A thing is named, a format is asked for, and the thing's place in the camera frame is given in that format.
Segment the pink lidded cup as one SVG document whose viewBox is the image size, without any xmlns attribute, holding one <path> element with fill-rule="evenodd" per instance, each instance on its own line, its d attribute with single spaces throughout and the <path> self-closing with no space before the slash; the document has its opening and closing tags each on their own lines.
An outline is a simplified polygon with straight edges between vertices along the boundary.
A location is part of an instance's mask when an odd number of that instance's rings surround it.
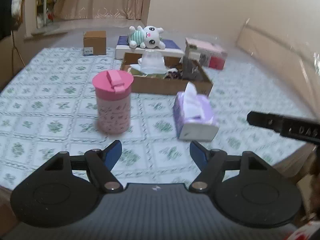
<svg viewBox="0 0 320 240">
<path fill-rule="evenodd" d="M 124 133 L 130 127 L 133 76 L 123 70 L 106 70 L 93 77 L 98 125 L 108 134 Z"/>
</svg>

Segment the open brown cardboard tray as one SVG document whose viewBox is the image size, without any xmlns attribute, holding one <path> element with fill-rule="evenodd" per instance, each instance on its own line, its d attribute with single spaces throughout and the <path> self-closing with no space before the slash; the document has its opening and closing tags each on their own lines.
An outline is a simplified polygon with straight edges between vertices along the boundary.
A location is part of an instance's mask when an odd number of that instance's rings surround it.
<svg viewBox="0 0 320 240">
<path fill-rule="evenodd" d="M 125 53 L 120 69 L 128 71 L 130 65 L 136 64 L 141 57 L 142 54 Z M 202 77 L 201 80 L 192 80 L 192 83 L 195 85 L 199 94 L 208 96 L 212 90 L 213 83 L 199 62 L 192 60 L 192 63 L 193 69 L 199 72 L 200 77 Z M 189 79 L 165 79 L 160 77 L 135 76 L 131 87 L 133 93 L 176 95 L 178 92 L 185 90 L 189 81 Z"/>
</svg>

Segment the purple tissue pack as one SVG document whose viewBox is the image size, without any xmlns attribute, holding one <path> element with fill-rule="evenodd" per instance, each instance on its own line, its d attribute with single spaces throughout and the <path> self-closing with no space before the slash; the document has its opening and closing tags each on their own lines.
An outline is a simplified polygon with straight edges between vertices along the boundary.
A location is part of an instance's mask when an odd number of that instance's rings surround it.
<svg viewBox="0 0 320 240">
<path fill-rule="evenodd" d="M 172 110 L 179 140 L 210 142 L 216 136 L 219 127 L 208 96 L 199 94 L 192 82 L 177 93 Z"/>
</svg>

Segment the thick red white book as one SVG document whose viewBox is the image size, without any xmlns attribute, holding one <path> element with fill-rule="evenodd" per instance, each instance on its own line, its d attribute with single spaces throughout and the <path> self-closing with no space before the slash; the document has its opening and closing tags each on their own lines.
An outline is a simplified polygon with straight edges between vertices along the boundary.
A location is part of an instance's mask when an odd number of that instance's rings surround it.
<svg viewBox="0 0 320 240">
<path fill-rule="evenodd" d="M 185 49 L 185 55 L 196 60 L 201 66 L 223 70 L 228 54 L 225 51 Z"/>
</svg>

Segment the blue and white flat box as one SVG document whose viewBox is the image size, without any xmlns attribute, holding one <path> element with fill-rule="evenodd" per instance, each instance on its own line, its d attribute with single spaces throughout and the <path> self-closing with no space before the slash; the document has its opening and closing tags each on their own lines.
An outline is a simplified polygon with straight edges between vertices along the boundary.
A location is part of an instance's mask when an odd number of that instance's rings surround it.
<svg viewBox="0 0 320 240">
<path fill-rule="evenodd" d="M 180 47 L 173 41 L 163 39 L 163 42 L 166 46 L 165 49 L 142 49 L 137 47 L 136 49 L 132 49 L 127 44 L 128 38 L 127 36 L 119 36 L 118 43 L 116 45 L 116 54 L 115 59 L 122 60 L 126 53 L 134 53 L 134 54 L 143 54 L 146 50 L 154 50 L 159 51 L 163 56 L 172 56 L 172 57 L 180 57 L 182 58 L 184 55 L 184 51 L 180 49 Z"/>
</svg>

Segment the pink cover book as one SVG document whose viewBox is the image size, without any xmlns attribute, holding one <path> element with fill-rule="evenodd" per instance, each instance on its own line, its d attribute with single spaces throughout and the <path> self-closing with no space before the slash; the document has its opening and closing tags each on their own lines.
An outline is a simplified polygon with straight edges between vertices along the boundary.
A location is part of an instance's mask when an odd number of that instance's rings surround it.
<svg viewBox="0 0 320 240">
<path fill-rule="evenodd" d="M 227 53 L 220 45 L 213 44 L 207 41 L 197 40 L 194 38 L 185 38 L 185 54 L 189 55 L 192 51 L 196 53 L 216 53 L 216 54 L 223 54 Z"/>
</svg>

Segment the wooden headboard in plastic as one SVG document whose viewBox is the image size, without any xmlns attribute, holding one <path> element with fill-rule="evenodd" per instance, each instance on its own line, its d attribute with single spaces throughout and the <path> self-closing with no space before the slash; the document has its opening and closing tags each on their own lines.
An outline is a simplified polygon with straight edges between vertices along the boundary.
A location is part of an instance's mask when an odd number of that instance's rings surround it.
<svg viewBox="0 0 320 240">
<path fill-rule="evenodd" d="M 247 20 L 236 46 L 283 80 L 319 118 L 319 53 L 294 46 Z"/>
</svg>

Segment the light blue face mask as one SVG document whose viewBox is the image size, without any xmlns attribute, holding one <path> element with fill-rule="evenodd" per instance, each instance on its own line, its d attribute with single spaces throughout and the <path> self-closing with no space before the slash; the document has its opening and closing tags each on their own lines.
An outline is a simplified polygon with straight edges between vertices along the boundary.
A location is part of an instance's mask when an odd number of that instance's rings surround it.
<svg viewBox="0 0 320 240">
<path fill-rule="evenodd" d="M 164 57 L 156 50 L 144 51 L 142 57 L 138 59 L 138 64 L 141 65 L 144 74 L 165 74 L 167 72 Z"/>
</svg>

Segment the white bunny plush toy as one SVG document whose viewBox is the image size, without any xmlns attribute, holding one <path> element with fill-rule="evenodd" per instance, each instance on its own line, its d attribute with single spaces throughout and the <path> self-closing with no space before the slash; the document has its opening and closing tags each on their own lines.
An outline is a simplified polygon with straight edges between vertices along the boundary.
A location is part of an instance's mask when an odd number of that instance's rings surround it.
<svg viewBox="0 0 320 240">
<path fill-rule="evenodd" d="M 128 45 L 132 49 L 136 49 L 137 47 L 142 49 L 165 49 L 165 44 L 161 39 L 163 32 L 163 28 L 157 28 L 151 25 L 144 28 L 140 25 L 137 28 L 130 26 Z"/>
</svg>

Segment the dark grey cloth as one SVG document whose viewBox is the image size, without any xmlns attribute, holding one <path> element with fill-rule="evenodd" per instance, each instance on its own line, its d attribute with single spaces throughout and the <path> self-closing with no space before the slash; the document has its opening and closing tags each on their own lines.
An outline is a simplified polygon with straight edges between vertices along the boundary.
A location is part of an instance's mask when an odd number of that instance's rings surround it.
<svg viewBox="0 0 320 240">
<path fill-rule="evenodd" d="M 203 81 L 203 75 L 201 74 L 198 65 L 186 56 L 180 59 L 178 64 L 169 67 L 164 78 L 172 80 Z"/>
</svg>

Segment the small brown cardboard box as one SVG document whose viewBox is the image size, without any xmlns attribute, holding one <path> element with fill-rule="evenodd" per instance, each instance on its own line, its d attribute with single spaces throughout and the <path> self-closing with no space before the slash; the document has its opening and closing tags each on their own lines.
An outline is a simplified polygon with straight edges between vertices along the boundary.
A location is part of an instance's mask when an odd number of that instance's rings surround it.
<svg viewBox="0 0 320 240">
<path fill-rule="evenodd" d="M 106 55 L 106 31 L 87 31 L 83 42 L 84 56 Z"/>
</svg>

